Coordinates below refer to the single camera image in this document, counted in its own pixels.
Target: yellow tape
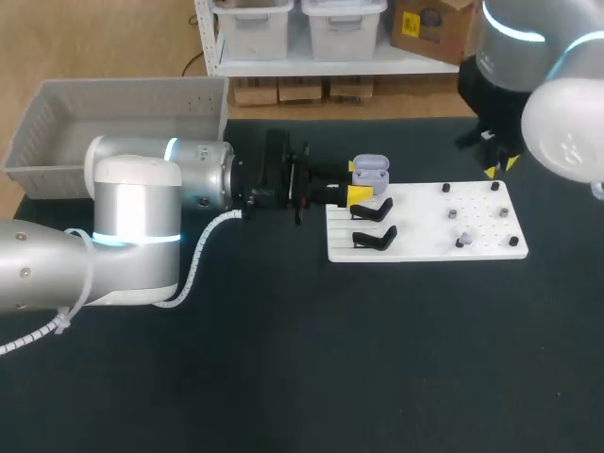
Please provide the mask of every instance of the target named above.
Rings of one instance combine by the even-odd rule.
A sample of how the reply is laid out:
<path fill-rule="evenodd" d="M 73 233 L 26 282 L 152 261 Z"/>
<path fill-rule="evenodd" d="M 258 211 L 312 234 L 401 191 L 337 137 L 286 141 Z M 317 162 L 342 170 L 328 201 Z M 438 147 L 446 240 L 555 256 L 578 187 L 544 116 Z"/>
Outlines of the yellow tape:
<path fill-rule="evenodd" d="M 491 167 L 488 170 L 485 170 L 484 173 L 490 178 L 495 179 L 495 172 L 497 169 L 495 167 Z"/>
<path fill-rule="evenodd" d="M 520 156 L 516 156 L 515 158 L 508 159 L 508 165 L 506 166 L 506 172 L 509 172 L 513 165 L 516 163 Z"/>
<path fill-rule="evenodd" d="M 403 13 L 403 35 L 419 38 L 420 17 L 419 14 L 405 11 Z"/>
<path fill-rule="evenodd" d="M 374 196 L 374 188 L 371 186 L 348 186 L 348 198 L 346 206 L 358 205 Z"/>

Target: white pegboard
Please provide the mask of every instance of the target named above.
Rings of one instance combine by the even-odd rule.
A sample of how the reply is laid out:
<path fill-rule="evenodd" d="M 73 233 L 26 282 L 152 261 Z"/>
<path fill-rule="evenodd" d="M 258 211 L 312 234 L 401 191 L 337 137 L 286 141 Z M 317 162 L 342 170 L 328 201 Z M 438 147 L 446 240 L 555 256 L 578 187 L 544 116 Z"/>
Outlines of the white pegboard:
<path fill-rule="evenodd" d="M 352 220 L 350 210 L 327 206 L 327 248 L 333 262 L 403 262 L 462 260 L 521 260 L 529 248 L 513 209 L 508 189 L 502 181 L 498 191 L 491 181 L 452 182 L 450 192 L 443 183 L 391 184 L 386 193 L 363 203 L 379 209 L 391 197 L 394 207 L 381 223 Z M 502 217 L 502 209 L 508 209 Z M 455 219 L 449 218 L 457 211 Z M 382 237 L 396 226 L 398 235 L 384 252 L 355 248 L 353 232 Z M 458 248 L 456 241 L 463 233 L 473 243 Z M 510 238 L 517 237 L 516 247 Z"/>

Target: white cable tie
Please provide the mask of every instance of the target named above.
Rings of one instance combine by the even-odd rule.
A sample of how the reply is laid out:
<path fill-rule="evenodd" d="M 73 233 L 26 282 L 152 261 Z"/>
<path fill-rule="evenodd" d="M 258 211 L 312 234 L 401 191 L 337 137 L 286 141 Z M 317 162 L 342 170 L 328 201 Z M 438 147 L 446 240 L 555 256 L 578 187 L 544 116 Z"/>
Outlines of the white cable tie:
<path fill-rule="evenodd" d="M 71 320 L 82 309 L 82 307 L 88 300 L 88 297 L 91 295 L 92 283 L 94 282 L 94 244 L 92 243 L 90 235 L 86 231 L 77 228 L 68 228 L 65 230 L 65 233 L 75 233 L 80 238 L 82 238 L 84 244 L 86 244 L 86 251 L 88 252 L 88 265 L 86 267 L 86 277 L 84 278 L 82 292 L 80 293 L 79 298 L 75 302 L 75 305 L 72 307 L 71 311 L 69 311 L 65 315 L 65 317 L 59 322 L 57 330 L 55 331 L 56 335 L 60 335 L 61 333 L 63 333 L 63 330 L 69 328 L 69 326 L 72 324 Z"/>

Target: robotic arm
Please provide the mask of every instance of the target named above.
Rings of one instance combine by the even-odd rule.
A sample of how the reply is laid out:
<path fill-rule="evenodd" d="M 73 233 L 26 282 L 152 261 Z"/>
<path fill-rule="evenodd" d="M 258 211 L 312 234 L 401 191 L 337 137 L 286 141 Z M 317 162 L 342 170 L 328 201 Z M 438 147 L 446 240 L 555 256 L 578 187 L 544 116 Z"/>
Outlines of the robotic arm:
<path fill-rule="evenodd" d="M 260 169 L 252 167 L 236 158 L 228 143 L 96 138 L 86 153 L 84 176 L 94 199 L 92 237 L 0 221 L 0 312 L 74 304 L 172 308 L 191 289 L 201 249 L 223 220 L 293 206 L 301 224 L 311 202 L 359 203 L 371 198 L 374 188 L 371 177 L 356 185 L 354 178 L 387 176 L 353 175 L 347 161 L 310 166 L 308 147 L 291 151 L 283 131 L 269 132 Z M 339 185 L 331 187 L 334 182 Z M 241 209 L 229 211 L 234 206 Z M 228 212 L 201 235 L 183 293 L 164 302 L 178 284 L 181 207 Z"/>
<path fill-rule="evenodd" d="M 485 0 L 483 22 L 459 86 L 479 126 L 461 145 L 483 134 L 485 169 L 527 148 L 560 176 L 604 180 L 604 2 Z"/>

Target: silver robotic arm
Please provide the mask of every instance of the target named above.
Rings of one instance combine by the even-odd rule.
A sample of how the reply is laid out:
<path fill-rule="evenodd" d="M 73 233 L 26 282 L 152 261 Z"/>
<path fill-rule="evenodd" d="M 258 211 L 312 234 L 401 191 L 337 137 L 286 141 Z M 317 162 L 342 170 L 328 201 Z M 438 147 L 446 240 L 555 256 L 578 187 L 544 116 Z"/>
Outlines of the silver robotic arm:
<path fill-rule="evenodd" d="M 163 159 L 119 156 L 95 170 L 93 247 L 24 221 L 1 221 L 3 310 L 142 305 L 176 292 L 182 177 Z M 86 281 L 92 285 L 86 288 Z"/>
<path fill-rule="evenodd" d="M 511 156 L 525 144 L 558 175 L 604 179 L 604 2 L 485 0 L 483 21 L 460 82 L 482 128 Z"/>
<path fill-rule="evenodd" d="M 84 162 L 84 179 L 92 199 L 96 199 L 94 172 L 97 164 L 124 153 L 178 165 L 182 174 L 183 208 L 231 209 L 234 198 L 231 186 L 238 182 L 231 178 L 237 168 L 233 167 L 235 155 L 230 144 L 179 138 L 97 137 L 89 146 Z"/>

